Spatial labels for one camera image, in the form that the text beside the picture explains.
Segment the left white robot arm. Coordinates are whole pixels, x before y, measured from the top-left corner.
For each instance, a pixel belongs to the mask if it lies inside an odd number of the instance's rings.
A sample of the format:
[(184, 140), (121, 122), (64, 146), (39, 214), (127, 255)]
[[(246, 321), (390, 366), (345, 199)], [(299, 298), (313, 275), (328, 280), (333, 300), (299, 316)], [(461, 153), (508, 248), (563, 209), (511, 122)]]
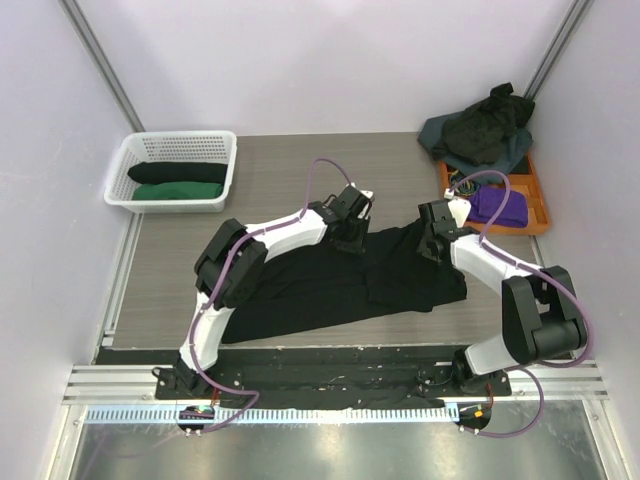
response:
[(309, 202), (273, 221), (225, 221), (194, 266), (196, 308), (172, 368), (171, 387), (193, 399), (211, 391), (213, 375), (208, 369), (218, 360), (227, 324), (254, 293), (267, 263), (323, 242), (339, 251), (362, 254), (373, 203), (373, 192), (351, 183), (338, 196)]

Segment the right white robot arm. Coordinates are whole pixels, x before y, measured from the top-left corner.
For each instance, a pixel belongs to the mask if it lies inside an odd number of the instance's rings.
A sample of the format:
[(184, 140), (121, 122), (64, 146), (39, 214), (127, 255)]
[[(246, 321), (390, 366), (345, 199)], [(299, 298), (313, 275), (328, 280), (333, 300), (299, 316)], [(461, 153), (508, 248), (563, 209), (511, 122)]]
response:
[(566, 269), (543, 268), (495, 246), (457, 220), (463, 209), (456, 198), (419, 205), (417, 252), (471, 274), (500, 296), (501, 332), (453, 357), (453, 386), (472, 395), (511, 368), (586, 348), (589, 334)]

